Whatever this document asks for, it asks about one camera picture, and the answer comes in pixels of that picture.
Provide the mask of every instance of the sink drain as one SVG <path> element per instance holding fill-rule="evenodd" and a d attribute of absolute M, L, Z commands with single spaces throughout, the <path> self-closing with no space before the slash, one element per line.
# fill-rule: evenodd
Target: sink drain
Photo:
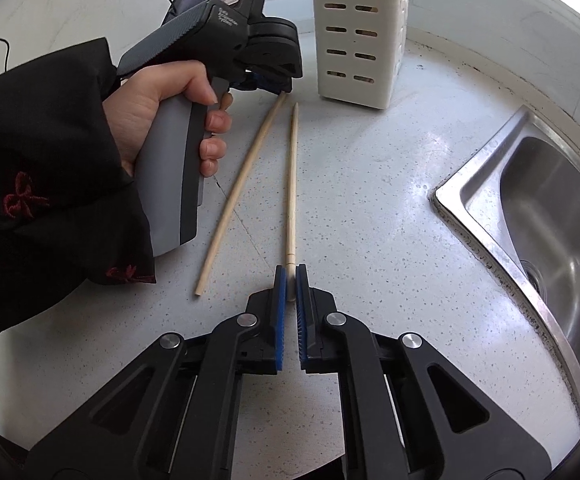
<path fill-rule="evenodd" d="M 521 267 L 523 268 L 523 271 L 525 272 L 525 276 L 527 276 L 527 279 L 530 282 L 530 285 L 532 285 L 534 287 L 534 290 L 536 290 L 536 292 L 538 292 L 538 295 L 540 296 L 540 298 L 544 302 L 547 302 L 548 298 L 547 298 L 547 295 L 545 294 L 545 286 L 543 285 L 543 280 L 542 280 L 542 278 L 540 276 L 540 272 L 538 272 L 538 269 L 536 268 L 536 266 L 534 264 L 532 264 L 531 262 L 528 262 L 526 260 L 521 260 Z"/>

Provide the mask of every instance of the sleeve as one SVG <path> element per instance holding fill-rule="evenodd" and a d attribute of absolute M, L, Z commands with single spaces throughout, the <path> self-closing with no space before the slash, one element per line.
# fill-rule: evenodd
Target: sleeve
<path fill-rule="evenodd" d="M 102 101 L 106 40 L 0 75 L 0 332 L 83 280 L 155 283 L 150 232 Z"/>

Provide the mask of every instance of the finger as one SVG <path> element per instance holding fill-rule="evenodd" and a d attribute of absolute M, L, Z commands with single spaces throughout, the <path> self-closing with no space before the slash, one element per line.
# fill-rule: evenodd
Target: finger
<path fill-rule="evenodd" d="M 134 74 L 128 84 L 139 85 L 142 93 L 158 101 L 183 93 L 195 103 L 212 105 L 218 102 L 205 65 L 199 61 L 147 66 Z"/>
<path fill-rule="evenodd" d="M 212 137 L 201 141 L 199 155 L 203 160 L 224 158 L 228 146 L 221 139 Z"/>
<path fill-rule="evenodd" d="M 232 126 L 232 118 L 224 110 L 210 110 L 205 117 L 205 129 L 213 134 L 224 134 Z"/>
<path fill-rule="evenodd" d="M 219 170 L 219 163 L 216 160 L 204 160 L 201 163 L 201 174 L 203 176 L 212 176 Z"/>
<path fill-rule="evenodd" d="M 230 92 L 225 92 L 221 97 L 221 110 L 227 110 L 234 102 L 234 97 Z"/>

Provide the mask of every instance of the sink rim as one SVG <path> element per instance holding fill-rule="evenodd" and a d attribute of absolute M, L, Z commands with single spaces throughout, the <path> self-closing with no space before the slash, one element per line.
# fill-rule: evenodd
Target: sink rim
<path fill-rule="evenodd" d="M 540 135 L 524 132 L 522 126 L 526 123 L 534 124 L 540 131 Z M 557 149 L 580 173 L 580 152 L 571 146 L 566 138 L 556 133 L 548 124 L 540 118 L 534 111 L 526 106 L 522 106 L 511 117 L 503 127 L 488 142 L 478 150 L 468 160 L 463 167 L 444 183 L 441 184 L 431 195 L 435 207 L 442 216 L 447 216 L 454 227 L 460 229 L 467 235 L 470 241 L 475 241 L 480 247 L 486 250 L 488 260 L 498 269 L 502 270 L 505 276 L 496 274 L 497 279 L 505 280 L 511 291 L 521 293 L 521 301 L 528 307 L 528 312 L 539 324 L 540 331 L 550 340 L 551 346 L 555 350 L 556 357 L 564 368 L 564 373 L 577 403 L 580 413 L 580 363 L 574 351 L 556 322 L 547 304 L 542 300 L 539 293 L 532 286 L 524 272 L 519 268 L 515 258 L 516 254 L 510 256 L 497 242 L 494 237 L 468 212 L 467 203 L 464 203 L 463 189 L 476 177 L 481 168 L 492 164 L 495 171 L 502 173 L 509 158 L 516 151 L 518 144 L 527 137 L 537 137 Z"/>

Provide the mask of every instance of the wooden stick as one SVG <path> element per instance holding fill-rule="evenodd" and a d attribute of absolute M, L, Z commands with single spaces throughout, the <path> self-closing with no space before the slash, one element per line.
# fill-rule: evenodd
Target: wooden stick
<path fill-rule="evenodd" d="M 296 155 L 299 139 L 299 104 L 294 104 L 292 110 L 292 127 L 290 132 L 290 160 L 288 168 L 288 210 L 287 210 L 287 238 L 286 264 L 287 274 L 287 301 L 294 301 L 296 279 Z"/>
<path fill-rule="evenodd" d="M 210 244 L 210 248 L 208 249 L 208 253 L 203 263 L 203 267 L 201 268 L 199 281 L 196 283 L 195 296 L 201 296 L 205 290 L 205 285 L 207 284 L 208 278 L 210 277 L 210 272 L 212 271 L 212 264 L 214 264 L 214 259 L 219 252 L 221 240 L 223 240 L 223 236 L 228 229 L 232 211 L 234 211 L 234 206 L 237 205 L 237 202 L 241 197 L 241 191 L 243 190 L 243 186 L 246 183 L 247 176 L 249 175 L 249 172 L 252 169 L 257 156 L 259 156 L 259 150 L 261 149 L 261 146 L 263 146 L 263 141 L 267 136 L 267 131 L 270 129 L 272 122 L 275 120 L 275 115 L 279 108 L 281 108 L 286 95 L 287 94 L 285 92 L 281 92 L 279 94 L 279 97 L 276 99 L 274 105 L 272 108 L 270 108 L 270 111 L 265 116 L 265 120 L 263 120 L 263 123 L 259 128 L 259 132 L 257 133 L 254 142 L 252 142 L 252 146 L 250 146 L 249 152 L 247 152 L 246 158 L 243 161 L 243 165 L 241 166 L 241 170 L 239 171 L 239 175 L 237 176 L 234 186 L 232 186 L 230 191 L 230 196 L 228 196 L 228 202 L 225 203 L 225 207 L 223 208 L 223 213 L 221 214 L 219 224 L 217 225 L 216 231 L 214 232 L 214 238 L 212 239 L 212 243 Z"/>

